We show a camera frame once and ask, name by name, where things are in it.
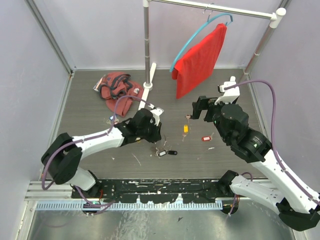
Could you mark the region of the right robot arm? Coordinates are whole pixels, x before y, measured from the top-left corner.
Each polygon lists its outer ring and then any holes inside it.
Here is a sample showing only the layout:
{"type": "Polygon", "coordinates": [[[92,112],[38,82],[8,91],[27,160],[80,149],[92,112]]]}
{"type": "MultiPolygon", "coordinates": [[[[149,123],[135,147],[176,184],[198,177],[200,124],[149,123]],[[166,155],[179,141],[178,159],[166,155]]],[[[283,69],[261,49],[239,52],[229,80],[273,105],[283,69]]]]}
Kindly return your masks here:
{"type": "Polygon", "coordinates": [[[228,170],[219,180],[220,193],[250,198],[274,211],[288,227],[302,232],[320,221],[320,194],[306,184],[274,154],[272,143],[261,132],[249,127],[249,116],[235,102],[216,103],[217,98],[200,96],[192,103],[191,118],[207,111],[204,121],[213,123],[222,141],[231,151],[263,173],[275,189],[251,182],[228,170]]]}

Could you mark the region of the black tag key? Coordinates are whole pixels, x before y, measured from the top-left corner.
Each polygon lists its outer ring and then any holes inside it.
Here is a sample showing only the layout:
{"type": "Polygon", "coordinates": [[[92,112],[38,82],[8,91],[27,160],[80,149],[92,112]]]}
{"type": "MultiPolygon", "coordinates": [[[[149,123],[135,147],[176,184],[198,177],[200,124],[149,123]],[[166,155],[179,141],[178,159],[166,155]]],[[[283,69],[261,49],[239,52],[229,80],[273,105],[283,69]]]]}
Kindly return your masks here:
{"type": "Polygon", "coordinates": [[[158,157],[163,157],[163,156],[165,156],[166,154],[167,154],[167,151],[166,151],[166,150],[162,150],[162,151],[159,151],[159,152],[158,152],[157,156],[158,156],[158,157]]]}
{"type": "Polygon", "coordinates": [[[168,154],[168,155],[176,156],[176,155],[178,154],[178,152],[175,151],[175,150],[168,150],[168,151],[167,151],[167,154],[168,154]]]}

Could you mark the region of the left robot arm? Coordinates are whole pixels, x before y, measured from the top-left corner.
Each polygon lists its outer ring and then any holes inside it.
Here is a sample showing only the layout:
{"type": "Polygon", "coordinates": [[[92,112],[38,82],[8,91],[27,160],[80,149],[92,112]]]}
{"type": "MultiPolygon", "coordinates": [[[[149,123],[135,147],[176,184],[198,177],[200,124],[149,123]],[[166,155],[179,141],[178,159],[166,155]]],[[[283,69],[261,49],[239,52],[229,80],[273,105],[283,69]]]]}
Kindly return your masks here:
{"type": "Polygon", "coordinates": [[[159,107],[152,110],[142,108],[132,118],[100,132],[83,136],[61,133],[41,157],[42,177],[50,175],[56,185],[69,183],[88,198],[98,197],[102,184],[91,171],[79,166],[80,161],[95,153],[140,140],[153,144],[160,141],[163,112],[159,107]]]}

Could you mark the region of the metal keyring with keys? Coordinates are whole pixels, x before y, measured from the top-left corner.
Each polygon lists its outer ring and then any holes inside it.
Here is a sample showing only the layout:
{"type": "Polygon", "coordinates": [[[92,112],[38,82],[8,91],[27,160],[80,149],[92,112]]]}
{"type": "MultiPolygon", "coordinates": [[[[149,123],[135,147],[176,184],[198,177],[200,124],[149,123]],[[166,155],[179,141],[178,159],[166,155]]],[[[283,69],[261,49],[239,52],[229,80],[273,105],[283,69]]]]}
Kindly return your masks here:
{"type": "Polygon", "coordinates": [[[150,147],[152,156],[158,157],[158,152],[172,150],[172,145],[168,143],[166,135],[161,136],[161,140],[153,143],[150,147]]]}

